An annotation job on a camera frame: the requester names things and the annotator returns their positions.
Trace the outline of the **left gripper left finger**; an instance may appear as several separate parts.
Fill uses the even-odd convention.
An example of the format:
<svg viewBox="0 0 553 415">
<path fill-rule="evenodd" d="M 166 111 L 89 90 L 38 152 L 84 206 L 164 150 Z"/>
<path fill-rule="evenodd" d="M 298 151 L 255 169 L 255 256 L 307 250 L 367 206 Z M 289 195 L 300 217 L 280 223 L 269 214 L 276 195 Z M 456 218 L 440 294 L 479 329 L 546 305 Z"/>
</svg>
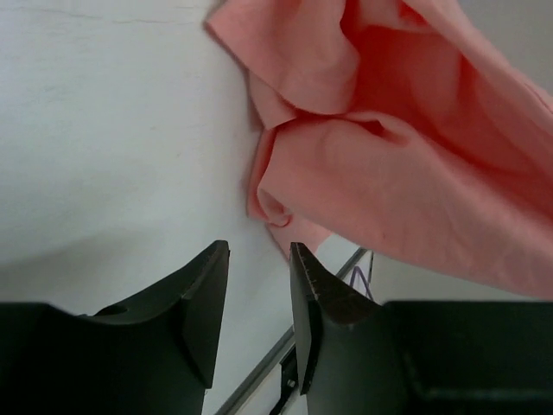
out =
<svg viewBox="0 0 553 415">
<path fill-rule="evenodd" d="M 1 306 L 4 414 L 199 414 L 213 384 L 229 245 L 92 316 Z"/>
</svg>

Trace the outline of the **pink t shirt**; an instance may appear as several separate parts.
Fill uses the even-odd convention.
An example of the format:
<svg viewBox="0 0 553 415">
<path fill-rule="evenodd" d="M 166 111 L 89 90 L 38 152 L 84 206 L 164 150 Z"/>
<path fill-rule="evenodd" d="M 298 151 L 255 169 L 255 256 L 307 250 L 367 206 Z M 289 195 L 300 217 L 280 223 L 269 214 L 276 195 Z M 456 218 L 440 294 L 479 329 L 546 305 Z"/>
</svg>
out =
<svg viewBox="0 0 553 415">
<path fill-rule="evenodd" d="M 207 20 L 263 132 L 247 211 L 284 252 L 331 234 L 552 296 L 552 98 L 455 1 L 227 1 Z"/>
</svg>

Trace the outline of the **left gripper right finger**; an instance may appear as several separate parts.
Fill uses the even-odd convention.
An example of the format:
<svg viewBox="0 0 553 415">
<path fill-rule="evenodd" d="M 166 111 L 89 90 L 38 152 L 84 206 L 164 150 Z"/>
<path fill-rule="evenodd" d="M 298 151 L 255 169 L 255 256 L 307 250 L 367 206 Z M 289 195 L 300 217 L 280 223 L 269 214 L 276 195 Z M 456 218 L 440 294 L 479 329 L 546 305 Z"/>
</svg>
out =
<svg viewBox="0 0 553 415">
<path fill-rule="evenodd" d="M 289 267 L 310 413 L 551 413 L 550 303 L 377 304 L 302 243 L 291 245 Z"/>
</svg>

